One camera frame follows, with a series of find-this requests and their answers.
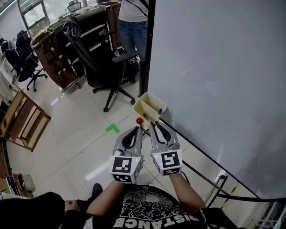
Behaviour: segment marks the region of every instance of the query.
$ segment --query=red ball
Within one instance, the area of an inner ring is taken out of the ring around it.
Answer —
[[[143,119],[142,119],[142,118],[137,118],[137,119],[136,119],[136,123],[137,123],[138,125],[142,124],[142,123],[143,123]]]

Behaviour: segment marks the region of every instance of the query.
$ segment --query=jeans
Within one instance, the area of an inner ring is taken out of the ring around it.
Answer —
[[[139,53],[140,58],[146,54],[147,43],[147,21],[127,22],[118,21],[119,39],[126,52],[135,50]]]

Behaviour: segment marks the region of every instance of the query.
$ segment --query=forearm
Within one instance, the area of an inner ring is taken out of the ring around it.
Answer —
[[[204,201],[181,174],[175,174],[169,177],[176,191],[178,200],[185,211],[192,215],[197,210],[206,208]]]
[[[111,182],[110,185],[90,204],[86,213],[105,216],[121,194],[124,183]]]

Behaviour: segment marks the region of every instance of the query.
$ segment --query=hand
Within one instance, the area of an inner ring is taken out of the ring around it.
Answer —
[[[66,213],[69,210],[80,211],[79,206],[77,205],[76,200],[67,200],[64,207],[64,212]]]

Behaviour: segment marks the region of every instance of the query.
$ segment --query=green tape marker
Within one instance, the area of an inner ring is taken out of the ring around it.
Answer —
[[[114,131],[116,132],[116,133],[119,133],[120,132],[120,130],[118,129],[118,127],[113,123],[113,124],[111,124],[109,127],[107,127],[105,130],[106,130],[106,132],[108,132],[108,131],[110,131],[111,129],[114,129]]]

